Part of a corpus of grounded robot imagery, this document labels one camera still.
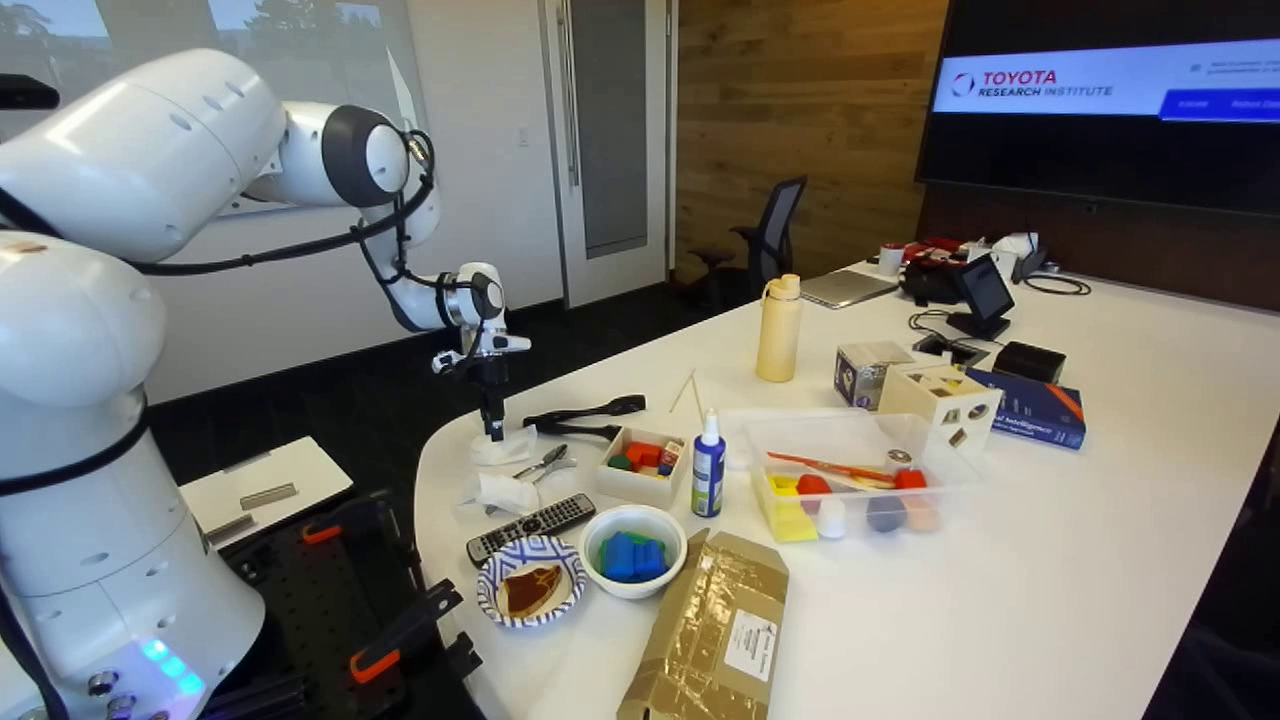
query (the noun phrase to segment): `food package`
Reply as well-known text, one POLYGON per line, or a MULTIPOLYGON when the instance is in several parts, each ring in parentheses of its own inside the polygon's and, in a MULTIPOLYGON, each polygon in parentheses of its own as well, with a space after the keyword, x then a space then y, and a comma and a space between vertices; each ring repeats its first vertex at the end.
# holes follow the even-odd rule
POLYGON ((789 565, 777 549, 733 533, 693 535, 617 716, 766 716, 783 602, 789 565))

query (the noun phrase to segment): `plastic bottle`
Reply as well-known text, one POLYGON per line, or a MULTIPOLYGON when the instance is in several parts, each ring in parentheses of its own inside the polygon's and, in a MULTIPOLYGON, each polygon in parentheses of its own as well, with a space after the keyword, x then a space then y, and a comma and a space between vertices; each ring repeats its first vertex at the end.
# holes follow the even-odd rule
POLYGON ((800 274, 783 272, 766 278, 758 295, 754 375, 764 385, 789 385, 795 375, 795 343, 800 343, 800 274))
POLYGON ((708 415, 704 433, 693 440, 693 516, 720 516, 724 505, 724 436, 720 418, 708 415))

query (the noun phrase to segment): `white wall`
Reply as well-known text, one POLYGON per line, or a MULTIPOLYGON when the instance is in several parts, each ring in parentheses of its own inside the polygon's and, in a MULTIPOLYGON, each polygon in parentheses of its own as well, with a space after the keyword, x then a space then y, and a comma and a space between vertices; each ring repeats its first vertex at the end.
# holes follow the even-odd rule
MULTIPOLYGON (((415 248, 415 272, 489 258, 502 272, 508 307, 560 301, 534 5, 410 0, 410 35, 428 84, 428 132, 438 152, 443 198, 438 233, 415 248)), ((171 258, 216 258, 332 236, 351 220, 357 210, 220 220, 171 258)), ((404 336, 357 248, 157 285, 166 304, 166 343, 146 378, 152 400, 224 389, 404 336)))

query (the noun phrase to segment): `chair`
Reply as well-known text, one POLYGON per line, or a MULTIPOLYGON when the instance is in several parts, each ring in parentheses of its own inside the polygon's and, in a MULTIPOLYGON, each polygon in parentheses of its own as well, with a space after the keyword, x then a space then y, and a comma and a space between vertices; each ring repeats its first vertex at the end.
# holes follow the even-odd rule
POLYGON ((696 248, 708 263, 708 295, 716 304, 743 304, 764 291, 764 285, 790 266, 790 217, 800 207, 808 176, 789 176, 766 190, 764 217, 754 229, 733 229, 749 252, 733 248, 696 248))

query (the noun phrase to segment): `white table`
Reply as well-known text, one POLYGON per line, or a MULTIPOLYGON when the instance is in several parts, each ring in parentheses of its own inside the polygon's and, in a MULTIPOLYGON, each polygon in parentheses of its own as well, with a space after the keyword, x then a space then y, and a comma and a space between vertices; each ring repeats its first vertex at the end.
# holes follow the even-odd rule
MULTIPOLYGON (((800 375, 754 385, 754 307, 735 307, 520 393, 508 410, 592 409, 644 393, 652 410, 636 425, 693 436, 700 409, 840 409, 827 389, 837 343, 906 346, 913 313, 897 295, 842 313, 805 304, 800 375)), ((1002 341, 1066 352, 1062 385, 1082 393, 1086 410, 1082 452, 992 436, 970 461, 981 486, 934 535, 783 543, 790 590, 773 716, 1143 710, 1280 415, 1280 317, 1097 285, 1072 301, 1017 291, 1002 341)), ((557 628, 490 628, 464 560, 464 540, 500 523, 468 505, 477 440, 481 418, 461 415, 423 442, 415 466, 423 568, 464 588, 443 631, 468 631, 483 654, 468 688, 489 716, 610 716, 655 602, 586 590, 557 628)), ((597 452, 601 442, 570 442, 578 462, 597 452)), ((578 480, 549 474, 543 500, 569 494, 578 480)), ((670 509, 700 526, 685 493, 670 509)), ((740 462, 713 523, 773 543, 740 462)))

